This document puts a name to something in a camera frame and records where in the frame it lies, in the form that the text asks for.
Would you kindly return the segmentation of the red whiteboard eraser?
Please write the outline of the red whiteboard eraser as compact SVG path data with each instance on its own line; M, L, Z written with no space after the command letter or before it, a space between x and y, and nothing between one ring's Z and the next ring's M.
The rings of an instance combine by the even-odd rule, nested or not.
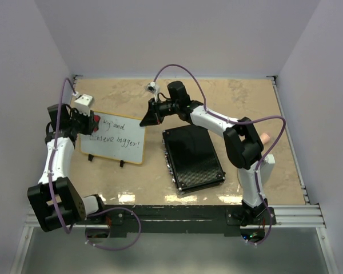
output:
M94 128L93 128L93 132L97 132L99 130L99 121L100 121L100 116L94 115Z

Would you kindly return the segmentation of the yellow framed whiteboard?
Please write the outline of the yellow framed whiteboard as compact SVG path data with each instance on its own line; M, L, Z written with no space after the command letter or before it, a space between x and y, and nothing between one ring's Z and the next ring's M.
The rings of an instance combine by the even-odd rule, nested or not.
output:
M95 112L100 117L98 131L79 136L79 150L83 154L142 164L146 127L140 118Z

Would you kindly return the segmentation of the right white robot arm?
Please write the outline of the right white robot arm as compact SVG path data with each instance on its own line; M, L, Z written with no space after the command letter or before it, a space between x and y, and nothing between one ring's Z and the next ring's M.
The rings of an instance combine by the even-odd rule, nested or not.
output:
M231 164L238 169L238 180L243 189L242 213L235 215L241 226L257 224L264 216L268 201L263 185L269 180L275 160L272 155L262 156L264 144L250 119L240 120L221 115L192 100L181 81L167 86L169 97L159 99L159 85L150 82L145 90L153 94L148 101L148 110L139 124L154 126L164 117L178 115L190 124L205 128L219 135L225 143Z

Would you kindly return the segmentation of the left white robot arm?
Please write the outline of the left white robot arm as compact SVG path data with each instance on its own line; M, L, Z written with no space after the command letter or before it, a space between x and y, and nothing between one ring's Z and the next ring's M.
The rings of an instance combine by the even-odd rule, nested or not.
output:
M88 218L94 224L106 220L107 210L97 194L81 197L70 180L71 159L78 135L91 135L99 129L100 117L90 104L55 104L47 109L50 117L45 128L47 158L36 186L27 197L43 231L72 226Z

